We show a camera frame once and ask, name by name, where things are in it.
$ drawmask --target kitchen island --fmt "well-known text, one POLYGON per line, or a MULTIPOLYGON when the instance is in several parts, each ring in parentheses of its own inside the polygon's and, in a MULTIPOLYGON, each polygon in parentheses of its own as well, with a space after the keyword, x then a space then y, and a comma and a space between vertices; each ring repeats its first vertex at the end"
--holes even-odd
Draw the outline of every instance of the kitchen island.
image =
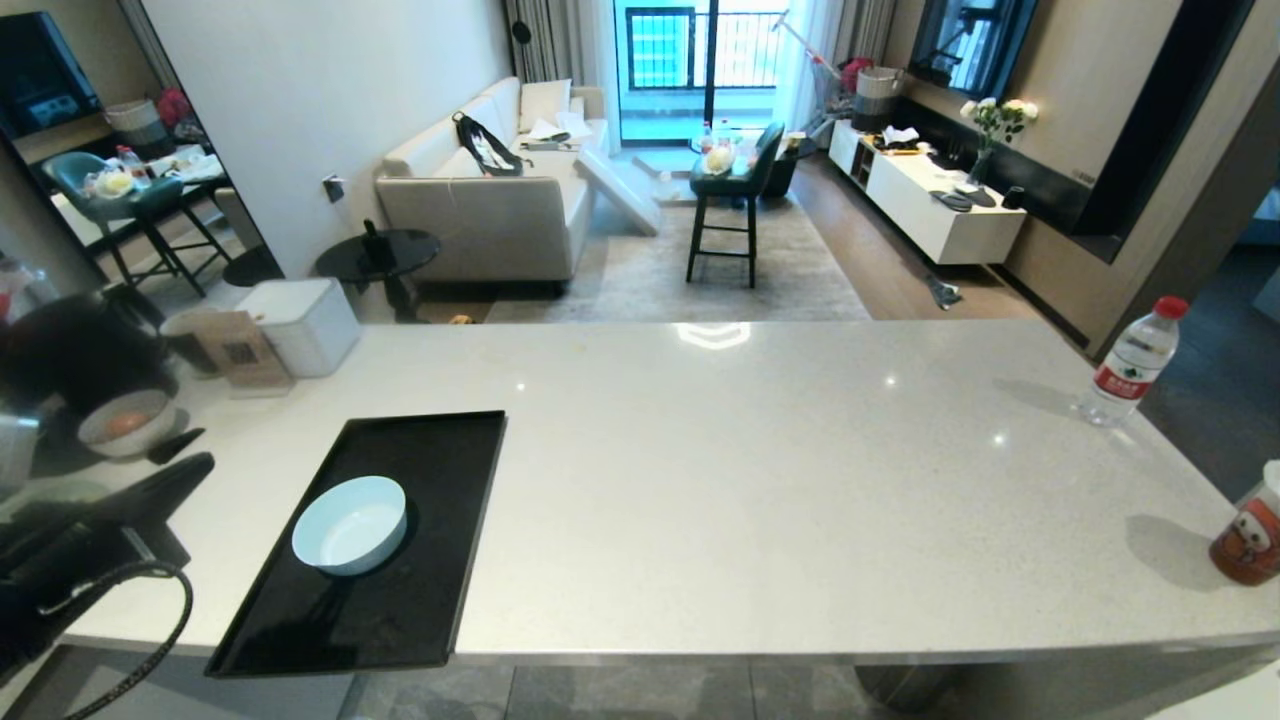
MULTIPOLYGON (((1280 583, 1220 577, 1231 505, 1032 320, 369 327, 285 397, 178 398, 212 474, 179 652, 221 639, 351 418, 504 410, 454 661, 1010 664, 1280 643, 1280 583)), ((79 478, 120 487, 145 462, 79 478)), ((142 650, 175 583, 64 642, 142 650)))

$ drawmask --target backpack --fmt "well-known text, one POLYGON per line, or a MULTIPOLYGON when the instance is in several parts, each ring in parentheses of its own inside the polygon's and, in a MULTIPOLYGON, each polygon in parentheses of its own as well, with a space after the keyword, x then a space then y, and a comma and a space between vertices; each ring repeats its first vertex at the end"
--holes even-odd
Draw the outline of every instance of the backpack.
POLYGON ((458 131, 458 142, 476 159, 480 172, 485 176, 522 176, 525 174, 524 163, 534 165, 532 161, 524 160, 520 155, 507 150, 507 146, 494 137, 489 128, 466 113, 454 113, 452 119, 458 131))

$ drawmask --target wall switch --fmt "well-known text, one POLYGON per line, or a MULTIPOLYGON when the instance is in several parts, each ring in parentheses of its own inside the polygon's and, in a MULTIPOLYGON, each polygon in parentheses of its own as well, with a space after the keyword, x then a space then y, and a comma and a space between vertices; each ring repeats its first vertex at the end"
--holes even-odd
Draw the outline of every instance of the wall switch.
POLYGON ((338 176, 329 176, 325 179, 320 181, 320 184, 324 186, 325 195, 329 196, 329 202, 337 202, 342 200, 344 195, 347 195, 347 191, 343 190, 342 187, 343 183, 346 182, 347 181, 339 178, 338 176))

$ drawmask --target green chair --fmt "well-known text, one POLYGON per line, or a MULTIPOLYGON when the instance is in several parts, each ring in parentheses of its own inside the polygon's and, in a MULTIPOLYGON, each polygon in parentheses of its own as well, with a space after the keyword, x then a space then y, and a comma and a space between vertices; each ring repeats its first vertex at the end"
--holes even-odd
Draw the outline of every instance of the green chair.
POLYGON ((764 129, 760 140, 755 142, 758 158, 755 167, 745 176, 724 173, 719 176, 708 174, 703 169, 703 160, 699 159, 689 176, 689 187, 698 196, 698 211, 694 214, 694 240, 689 246, 689 269, 685 270, 685 282, 694 279, 694 260, 699 255, 719 255, 723 258, 746 258, 750 269, 750 287, 755 287, 755 199, 764 190, 764 183, 769 179, 769 170, 778 156, 778 145, 782 143, 782 123, 773 123, 764 129), (710 197, 745 197, 746 199, 746 228, 730 228, 724 225, 708 225, 707 201, 710 197), (703 228, 730 232, 745 232, 748 237, 746 252, 721 252, 703 250, 703 228))
POLYGON ((214 240, 209 228, 200 222, 200 218, 183 201, 183 183, 179 178, 157 178, 146 190, 134 190, 123 197, 108 199, 84 195, 84 177, 90 173, 101 173, 106 169, 106 163, 97 155, 64 152, 45 160, 40 169, 58 186, 76 210, 88 218, 90 222, 97 224, 99 229, 102 231, 102 240, 111 251, 111 256, 120 269, 120 275, 131 287, 155 275, 182 275, 191 283, 197 295, 205 297, 205 290, 196 282, 196 275, 216 260, 218 256, 230 260, 223 246, 214 240), (165 241, 160 231, 156 229, 156 222, 170 215, 174 210, 182 210, 187 215, 192 224, 196 225, 196 229, 205 236, 205 242, 175 247, 165 241), (156 254, 160 255, 160 261, 150 270, 142 273, 131 272, 129 266, 124 263, 124 256, 120 254, 119 237, 115 237, 106 225, 106 223, 113 220, 137 222, 143 234, 147 236, 147 240, 155 247, 156 254), (196 268, 195 272, 191 272, 183 264, 182 259, 178 258, 178 251, 192 250, 195 247, 212 247, 215 255, 196 268))

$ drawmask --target sofa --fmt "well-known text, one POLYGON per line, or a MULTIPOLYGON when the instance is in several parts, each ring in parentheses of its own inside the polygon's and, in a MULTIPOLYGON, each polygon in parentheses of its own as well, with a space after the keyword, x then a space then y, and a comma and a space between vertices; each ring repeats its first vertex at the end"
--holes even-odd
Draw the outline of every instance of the sofa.
MULTIPOLYGON (((607 147, 604 95, 573 87, 591 135, 607 147)), ((522 177, 483 177, 458 143, 451 113, 383 158, 378 197, 393 228, 422 229, 443 250, 422 272, 430 282, 567 283, 582 256, 595 192, 575 168, 577 152, 527 151, 517 131, 520 81, 494 83, 458 108, 526 163, 522 177)))

